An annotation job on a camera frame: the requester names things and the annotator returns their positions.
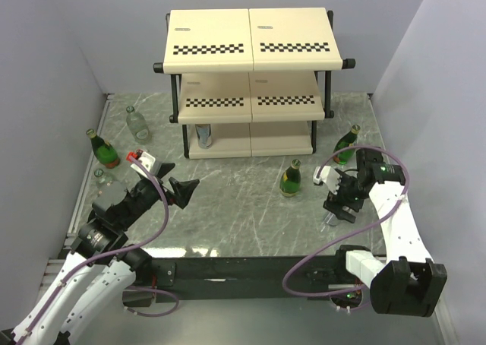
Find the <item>silver energy drink can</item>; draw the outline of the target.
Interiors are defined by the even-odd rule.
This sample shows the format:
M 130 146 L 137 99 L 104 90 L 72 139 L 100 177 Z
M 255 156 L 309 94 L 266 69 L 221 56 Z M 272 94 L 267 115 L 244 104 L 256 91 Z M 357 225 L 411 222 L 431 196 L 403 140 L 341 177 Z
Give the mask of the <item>silver energy drink can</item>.
M 328 213 L 324 218 L 325 226 L 338 226 L 340 225 L 340 220 L 333 213 Z

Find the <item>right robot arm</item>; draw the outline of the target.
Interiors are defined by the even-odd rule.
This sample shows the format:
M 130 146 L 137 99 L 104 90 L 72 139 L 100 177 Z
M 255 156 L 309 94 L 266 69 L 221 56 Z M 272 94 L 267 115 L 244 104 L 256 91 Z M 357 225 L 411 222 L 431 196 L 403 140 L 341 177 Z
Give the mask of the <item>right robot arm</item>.
M 319 166 L 316 185 L 329 193 L 324 209 L 339 220 L 355 221 L 366 199 L 377 212 L 386 247 L 385 262 L 365 249 L 353 249 L 333 265 L 334 277 L 351 283 L 356 277 L 370 290 L 378 314 L 429 317 L 447 281 L 443 264 L 434 262 L 418 232 L 403 167 L 386 163 L 378 148 L 361 148 L 356 154 L 355 176 L 331 166 Z

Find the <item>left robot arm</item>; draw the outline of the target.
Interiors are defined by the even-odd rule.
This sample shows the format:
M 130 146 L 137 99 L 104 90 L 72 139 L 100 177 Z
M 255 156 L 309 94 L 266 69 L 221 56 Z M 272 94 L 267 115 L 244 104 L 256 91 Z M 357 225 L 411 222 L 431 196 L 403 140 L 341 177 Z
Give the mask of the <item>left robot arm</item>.
M 164 207 L 188 205 L 199 180 L 161 178 L 172 163 L 132 163 L 140 176 L 132 190 L 120 182 L 106 183 L 92 204 L 57 277 L 40 301 L 15 328 L 9 344 L 73 344 L 89 321 L 125 289 L 153 278 L 152 257 L 143 244 L 129 245 L 126 232 L 156 202 Z

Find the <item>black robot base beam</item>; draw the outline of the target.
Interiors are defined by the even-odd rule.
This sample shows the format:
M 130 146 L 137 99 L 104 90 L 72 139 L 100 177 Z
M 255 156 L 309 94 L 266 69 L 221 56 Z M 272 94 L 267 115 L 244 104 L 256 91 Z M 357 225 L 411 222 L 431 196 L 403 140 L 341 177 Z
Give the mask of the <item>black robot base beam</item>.
M 136 271 L 135 286 L 174 293 L 181 300 L 274 299 L 291 294 L 282 287 L 285 274 L 302 256 L 246 258 L 154 258 Z M 356 285 L 346 270 L 345 255 L 321 255 L 300 267 L 287 281 L 288 288 L 320 293 Z

